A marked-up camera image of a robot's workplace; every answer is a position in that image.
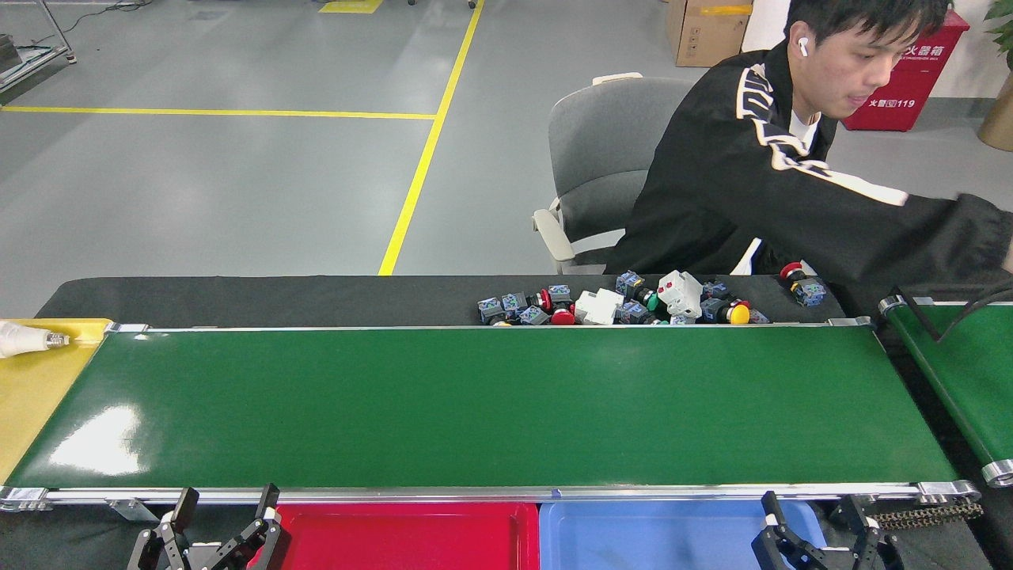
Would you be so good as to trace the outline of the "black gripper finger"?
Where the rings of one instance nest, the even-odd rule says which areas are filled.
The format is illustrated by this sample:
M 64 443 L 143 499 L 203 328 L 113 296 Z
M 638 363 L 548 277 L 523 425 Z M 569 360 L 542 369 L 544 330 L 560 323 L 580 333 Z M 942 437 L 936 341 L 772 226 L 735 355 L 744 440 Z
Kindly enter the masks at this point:
M 774 491 L 762 506 L 766 526 L 750 542 L 761 569 L 828 569 L 824 553 L 788 526 Z
M 878 523 L 865 512 L 864 498 L 847 495 L 840 498 L 835 515 L 856 535 L 853 547 L 840 551 L 843 569 L 905 569 L 897 545 Z

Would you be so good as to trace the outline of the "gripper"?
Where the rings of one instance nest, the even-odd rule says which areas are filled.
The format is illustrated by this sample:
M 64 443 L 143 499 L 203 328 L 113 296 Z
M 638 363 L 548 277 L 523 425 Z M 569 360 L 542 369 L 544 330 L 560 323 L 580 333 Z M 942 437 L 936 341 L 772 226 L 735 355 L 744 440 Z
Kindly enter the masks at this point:
M 162 554 L 169 569 L 282 569 L 283 526 L 276 512 L 279 494 L 275 484 L 267 484 L 253 522 L 225 544 L 191 544 L 185 531 L 191 526 L 199 492 L 185 488 L 173 511 L 153 530 L 138 534 L 129 569 L 157 569 Z

